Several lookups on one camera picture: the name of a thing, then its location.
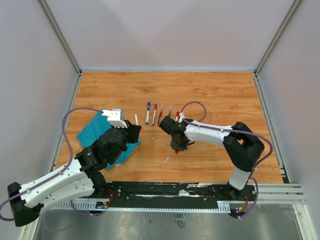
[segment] white panel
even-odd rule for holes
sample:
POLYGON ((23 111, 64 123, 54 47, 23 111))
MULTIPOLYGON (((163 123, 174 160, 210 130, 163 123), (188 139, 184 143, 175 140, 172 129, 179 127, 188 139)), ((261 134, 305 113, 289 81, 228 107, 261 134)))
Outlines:
POLYGON ((320 1, 306 0, 260 76, 288 172, 320 236, 320 1))
MULTIPOLYGON (((36 0, 0 0, 0 202, 52 164, 77 74, 36 0)), ((1 214, 12 218, 10 206, 1 214)), ((21 228, 0 221, 1 239, 21 228)))
POLYGON ((293 0, 47 0, 84 70, 253 70, 293 0))

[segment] blue marker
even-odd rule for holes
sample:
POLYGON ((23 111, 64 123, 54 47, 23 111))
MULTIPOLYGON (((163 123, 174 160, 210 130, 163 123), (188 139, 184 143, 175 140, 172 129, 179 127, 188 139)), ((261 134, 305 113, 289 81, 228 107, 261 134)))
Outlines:
POLYGON ((145 119, 145 124, 149 124, 150 105, 151 105, 151 103, 148 101, 148 106, 146 107, 146 119, 145 119))

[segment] folded cloth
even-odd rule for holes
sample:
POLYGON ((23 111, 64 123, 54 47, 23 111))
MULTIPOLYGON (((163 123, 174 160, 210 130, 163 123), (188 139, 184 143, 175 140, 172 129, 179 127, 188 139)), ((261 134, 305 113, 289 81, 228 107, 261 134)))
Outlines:
MULTIPOLYGON (((100 135, 104 134, 106 130, 111 128, 111 124, 107 121, 106 116, 102 116, 100 112, 98 112, 92 121, 83 128, 83 130, 76 136, 79 140, 82 147, 89 147, 94 143, 95 140, 99 138, 100 135)), ((140 139, 137 143, 128 143, 127 151, 123 151, 119 158, 112 164, 108 165, 105 169, 110 169, 114 165, 119 165, 126 161, 131 153, 138 147, 141 143, 140 139)))

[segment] robotic arm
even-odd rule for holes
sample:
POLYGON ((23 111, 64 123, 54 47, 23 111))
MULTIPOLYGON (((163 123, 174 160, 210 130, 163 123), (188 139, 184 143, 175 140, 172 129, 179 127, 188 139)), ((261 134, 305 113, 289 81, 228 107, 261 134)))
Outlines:
POLYGON ((107 117, 112 128, 76 154, 65 171, 66 165, 29 183, 14 182, 7 187, 9 197, 26 191, 10 201, 17 227, 33 222, 58 204, 80 197, 100 197, 106 191, 106 180, 99 171, 113 164, 128 149, 127 144, 138 142, 141 126, 124 120, 122 109, 103 110, 102 115, 107 117), (30 190, 42 181, 46 182, 30 190))
POLYGON ((171 148, 178 153, 188 149, 187 146, 194 144, 194 141, 224 147, 234 164, 232 176, 228 181, 229 193, 230 195, 239 194, 239 191, 246 186, 254 165, 265 149, 264 144, 256 136, 232 132, 232 130, 238 130, 252 133, 242 122, 237 122, 233 126, 216 126, 187 118, 183 121, 184 118, 183 113, 180 114, 179 121, 166 116, 159 125, 162 130, 171 135, 171 148))

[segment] wooden tabletop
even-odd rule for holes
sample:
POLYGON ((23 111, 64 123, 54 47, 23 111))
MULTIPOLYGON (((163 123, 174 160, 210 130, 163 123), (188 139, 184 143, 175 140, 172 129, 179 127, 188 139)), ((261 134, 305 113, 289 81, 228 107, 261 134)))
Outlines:
MULTIPOLYGON (((196 142, 188 150, 175 154, 170 148, 171 137, 159 127, 145 124, 148 102, 151 102, 150 115, 153 104, 158 105, 158 120, 162 104, 164 115, 173 106, 174 118, 190 101, 200 101, 206 106, 207 116, 203 123, 226 126, 243 122, 253 132, 270 139, 249 72, 85 72, 74 107, 122 108, 124 118, 133 124, 135 114, 138 116, 142 143, 126 162, 101 171, 107 181, 227 182, 234 165, 223 147, 196 142)), ((201 106, 192 104, 184 113, 186 117, 198 120, 204 111, 201 106)), ((76 135, 95 114, 90 110, 71 114, 67 136, 74 155, 83 149, 76 135)), ((263 154, 269 151, 265 145, 263 154)), ((69 150, 64 142, 57 166, 62 166, 68 159, 69 150)), ((254 176, 259 183, 283 182, 274 153, 258 167, 254 176)))

